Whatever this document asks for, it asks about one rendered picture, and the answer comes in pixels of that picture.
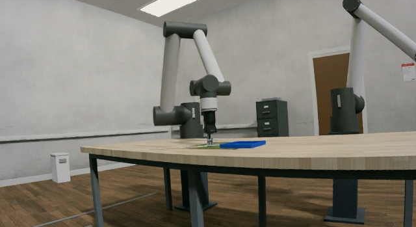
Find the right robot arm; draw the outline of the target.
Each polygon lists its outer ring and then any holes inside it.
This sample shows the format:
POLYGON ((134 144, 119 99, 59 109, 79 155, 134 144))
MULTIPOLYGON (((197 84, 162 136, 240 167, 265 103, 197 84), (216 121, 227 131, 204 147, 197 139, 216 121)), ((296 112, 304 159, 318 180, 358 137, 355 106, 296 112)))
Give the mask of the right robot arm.
POLYGON ((203 124, 200 122, 200 103, 188 102, 174 106, 181 38, 194 39, 207 73, 200 80, 190 82, 189 90, 191 96, 199 96, 200 99, 228 96, 231 94, 231 83, 224 80, 206 39, 206 24, 165 21, 163 36, 165 43, 161 100, 160 106, 154 106, 155 126, 181 125, 181 139, 203 137, 203 124))

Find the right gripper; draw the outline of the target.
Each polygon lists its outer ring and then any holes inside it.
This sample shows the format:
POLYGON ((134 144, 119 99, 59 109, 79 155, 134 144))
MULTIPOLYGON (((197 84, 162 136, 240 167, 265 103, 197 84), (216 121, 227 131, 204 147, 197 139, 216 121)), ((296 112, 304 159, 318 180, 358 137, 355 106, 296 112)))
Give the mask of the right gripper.
POLYGON ((211 138, 211 134, 216 133, 215 111, 217 111, 217 98, 201 98, 200 99, 201 116, 203 116, 204 129, 207 134, 207 140, 211 138))

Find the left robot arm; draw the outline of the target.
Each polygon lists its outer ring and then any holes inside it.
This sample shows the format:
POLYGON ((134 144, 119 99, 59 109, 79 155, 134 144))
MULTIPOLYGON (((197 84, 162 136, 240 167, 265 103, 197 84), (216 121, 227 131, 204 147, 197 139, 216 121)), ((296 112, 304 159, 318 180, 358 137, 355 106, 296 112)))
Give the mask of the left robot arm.
POLYGON ((360 113, 365 107, 365 100, 360 94, 365 60, 367 24, 416 62, 416 43, 364 6, 360 0, 343 0, 343 8, 352 16, 350 58, 346 88, 330 90, 332 108, 332 116, 330 116, 331 132, 359 131, 359 120, 356 114, 360 113))

